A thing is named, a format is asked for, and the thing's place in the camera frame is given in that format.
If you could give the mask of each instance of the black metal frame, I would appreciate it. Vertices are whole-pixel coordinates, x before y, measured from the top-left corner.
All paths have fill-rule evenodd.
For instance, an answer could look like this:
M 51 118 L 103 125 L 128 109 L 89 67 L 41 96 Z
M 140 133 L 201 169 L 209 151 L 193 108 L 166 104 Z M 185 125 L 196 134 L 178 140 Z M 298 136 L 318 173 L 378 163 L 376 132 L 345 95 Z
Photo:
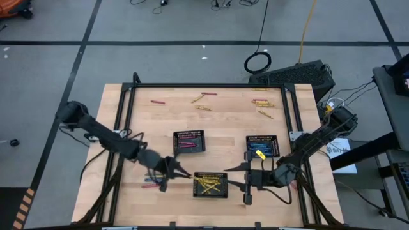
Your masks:
M 266 86 L 262 84 L 231 84 L 231 83 L 141 83 L 136 73 L 134 73 L 133 82 L 122 84 L 114 129 L 116 130 L 120 129 L 120 122 L 121 122 L 121 117 L 123 113 L 124 101 L 125 101 L 125 97 L 128 91 L 130 91 L 130 98 L 128 101 L 128 108 L 127 108 L 127 115 L 125 118 L 124 129 L 129 128 L 129 125 L 130 125 L 130 120 L 132 117 L 132 109 L 134 105 L 134 97 L 135 97 L 135 92 L 137 88 L 167 88 L 167 87 L 170 87 L 170 88 L 279 88 L 281 90 L 282 102 L 283 102 L 283 107 L 284 107 L 284 115 L 286 117 L 286 125 L 288 129 L 288 139 L 291 144 L 289 133 L 293 131 L 293 127 L 291 124 L 291 116 L 290 116 L 289 105 L 288 105 L 288 100 L 286 96 L 286 90 L 288 89 L 291 92 L 291 99 L 293 102 L 297 129 L 299 131 L 302 131 L 300 111 L 298 109 L 298 102 L 297 102 L 297 96 L 295 94 L 294 84 L 277 83 L 277 84 L 270 84 L 269 86 Z M 109 178 L 111 177 L 113 160 L 114 160 L 114 153 L 110 152 L 108 160 L 107 160 L 107 166 L 105 168 L 104 184 L 103 184 L 102 189 L 104 189 L 107 186 Z M 120 168 L 120 171 L 122 171 L 123 162 L 124 162 L 123 158 L 120 158 L 118 160 L 117 167 Z M 308 179 L 308 182 L 310 183 L 310 186 L 314 189 L 313 176 L 311 173 L 311 166 L 309 165 L 309 162 L 305 164 L 305 173 L 307 175 L 307 179 Z M 118 195 L 119 195 L 119 189 L 120 189 L 120 182 L 121 180 L 119 180 L 118 184 L 115 185 L 113 193 L 112 193 L 112 202 L 111 202 L 111 207 L 109 210 L 109 218 L 108 218 L 108 222 L 112 224 L 114 223 L 114 219 L 115 219 L 115 213 L 116 213 L 116 207 L 117 207 Z M 305 203 L 304 190 L 302 189 L 301 186 L 298 186 L 298 187 L 301 188 L 298 190 L 298 199 L 300 202 L 300 212 L 302 216 L 302 222 L 303 222 L 303 225 L 306 226 L 309 224 L 309 219 L 308 219 L 308 213 L 307 213 L 307 206 Z M 103 204 L 97 213 L 96 222 L 102 222 L 104 208 L 105 208 L 105 205 Z M 315 224 L 321 224 L 320 214 L 314 204 L 313 204 L 313 213 L 314 213 Z M 245 228 L 229 227 L 227 229 L 247 229 L 247 228 L 246 227 Z M 262 229 L 275 229 L 275 228 L 274 227 L 273 228 L 263 227 Z

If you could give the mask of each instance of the wooden tabletop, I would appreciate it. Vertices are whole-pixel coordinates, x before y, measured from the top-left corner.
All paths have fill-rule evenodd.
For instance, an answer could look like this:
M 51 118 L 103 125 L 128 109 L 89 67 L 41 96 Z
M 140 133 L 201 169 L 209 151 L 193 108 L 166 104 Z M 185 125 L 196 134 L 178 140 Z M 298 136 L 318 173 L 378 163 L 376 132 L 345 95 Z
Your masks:
M 320 127 L 320 121 L 311 85 L 295 86 L 304 130 L 312 132 Z M 107 84 L 102 95 L 96 119 L 109 128 L 114 126 L 120 89 L 120 84 Z M 191 101 L 204 91 L 218 95 L 205 96 L 192 104 Z M 293 129 L 296 130 L 291 95 L 287 96 Z M 273 108 L 263 108 L 273 119 L 257 112 L 257 108 L 251 103 L 253 98 L 267 98 L 275 105 Z M 166 105 L 154 104 L 150 100 L 160 100 L 166 102 Z M 125 100 L 122 125 L 125 122 L 127 102 L 128 98 Z M 211 107 L 212 111 L 201 111 L 195 109 L 194 105 L 205 105 Z M 192 174 L 222 172 L 240 165 L 246 150 L 246 135 L 276 135 L 281 156 L 290 152 L 279 89 L 137 88 L 130 128 L 134 134 L 144 132 L 148 148 L 158 151 L 162 156 L 173 155 L 173 132 L 204 130 L 206 151 L 178 156 L 182 167 Z M 99 144 L 92 144 L 87 160 L 101 150 Z M 85 170 L 73 221 L 79 220 L 100 194 L 106 162 L 107 153 Z M 260 169 L 260 163 L 259 160 L 253 160 L 252 167 Z M 328 158 L 317 153 L 310 158 L 310 163 L 318 197 L 334 217 L 342 222 L 343 216 Z M 271 161 L 266 161 L 265 165 L 271 165 Z M 252 205 L 246 206 L 243 203 L 243 192 L 232 185 L 229 185 L 227 199 L 194 198 L 193 181 L 190 179 L 170 180 L 166 193 L 160 192 L 158 188 L 141 188 L 141 185 L 146 184 L 143 182 L 145 173 L 145 167 L 125 161 L 115 225 L 168 226 L 171 221 L 175 221 L 177 226 L 252 227 L 255 222 L 261 222 L 263 227 L 302 226 L 298 195 L 294 188 L 291 188 L 291 205 L 282 203 L 268 192 L 252 188 Z M 228 178 L 244 182 L 243 172 L 229 172 Z M 289 199 L 286 187 L 271 189 L 283 199 Z M 309 220 L 313 222 L 311 201 L 308 198 L 306 200 Z M 104 220 L 107 219 L 111 198 L 106 203 Z

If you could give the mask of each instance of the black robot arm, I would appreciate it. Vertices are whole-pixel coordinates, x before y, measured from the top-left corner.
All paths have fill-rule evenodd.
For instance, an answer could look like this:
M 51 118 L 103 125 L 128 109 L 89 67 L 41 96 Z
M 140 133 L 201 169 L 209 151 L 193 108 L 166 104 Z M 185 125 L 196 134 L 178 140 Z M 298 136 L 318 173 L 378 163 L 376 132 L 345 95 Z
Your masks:
M 122 138 L 120 134 L 109 130 L 101 123 L 97 122 L 95 118 L 88 114 L 88 109 L 85 105 L 79 102 L 68 102 L 62 109 L 58 110 L 56 117 L 67 128 L 73 130 L 75 128 L 82 128 L 91 135 L 99 138 L 100 144 L 105 149 L 119 153 L 119 155 L 132 162 L 139 161 L 139 163 L 148 169 L 153 169 L 166 176 L 166 179 L 173 179 L 174 177 L 190 177 L 180 163 L 173 157 L 161 157 L 159 153 L 151 149 L 146 149 L 147 142 L 136 139 Z M 161 186 L 161 191 L 166 191 L 166 180 Z
M 357 126 L 356 115 L 350 116 L 342 122 L 334 119 L 331 121 L 334 112 L 337 112 L 337 109 L 327 114 L 325 124 L 319 129 L 311 134 L 305 133 L 298 137 L 292 143 L 291 153 L 285 157 L 281 157 L 277 161 L 277 168 L 272 170 L 251 169 L 253 153 L 247 151 L 244 153 L 246 162 L 241 163 L 238 167 L 225 170 L 245 171 L 245 183 L 229 181 L 230 184 L 236 185 L 244 192 L 243 202 L 245 204 L 251 205 L 252 203 L 251 187 L 257 187 L 258 190 L 266 190 L 264 187 L 281 188 L 288 186 L 293 180 L 297 179 L 311 197 L 312 202 L 317 205 L 317 208 L 321 211 L 328 224 L 342 225 L 330 214 L 326 207 L 324 207 L 323 203 L 309 186 L 301 170 L 302 164 L 304 164 L 311 155 L 339 135 L 352 132 Z

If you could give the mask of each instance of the black mesh tray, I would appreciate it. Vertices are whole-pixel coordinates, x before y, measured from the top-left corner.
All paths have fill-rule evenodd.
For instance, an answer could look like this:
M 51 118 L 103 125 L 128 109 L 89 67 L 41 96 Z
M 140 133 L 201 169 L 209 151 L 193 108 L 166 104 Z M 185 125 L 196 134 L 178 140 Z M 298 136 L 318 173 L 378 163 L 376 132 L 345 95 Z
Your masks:
M 227 198 L 228 197 L 228 174 L 225 172 L 195 172 L 194 176 L 197 178 L 218 178 L 220 185 L 216 185 L 215 188 L 219 189 L 216 191 L 210 189 L 210 193 L 205 193 L 206 188 L 200 184 L 197 180 L 193 180 L 193 197 L 207 197 L 207 198 Z
M 280 156 L 279 143 L 276 135 L 247 136 L 245 137 L 245 142 L 247 151 L 252 152 L 253 158 L 260 157 L 256 154 L 256 150 L 251 149 L 250 143 L 265 144 L 268 148 L 270 148 L 268 151 L 263 151 L 261 149 L 267 158 Z
M 196 144 L 196 147 L 191 148 L 181 148 L 184 144 L 179 144 L 179 142 L 191 142 Z M 193 131 L 183 131 L 173 133 L 173 154 L 177 155 L 180 153 L 198 153 L 206 151 L 205 145 L 205 131 L 204 130 L 193 130 Z

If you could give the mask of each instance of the white paper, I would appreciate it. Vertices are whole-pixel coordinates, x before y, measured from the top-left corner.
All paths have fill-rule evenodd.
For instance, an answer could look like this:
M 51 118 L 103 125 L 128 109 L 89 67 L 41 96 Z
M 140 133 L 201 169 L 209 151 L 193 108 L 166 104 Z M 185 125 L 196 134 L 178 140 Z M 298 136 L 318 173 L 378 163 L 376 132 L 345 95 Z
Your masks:
M 330 155 L 330 158 L 338 157 L 343 153 L 350 151 L 350 143 L 345 138 L 335 138 L 332 142 L 327 145 L 327 153 Z M 350 173 L 350 174 L 357 174 L 357 167 L 355 164 L 348 165 L 346 167 L 337 169 L 332 171 L 332 173 Z

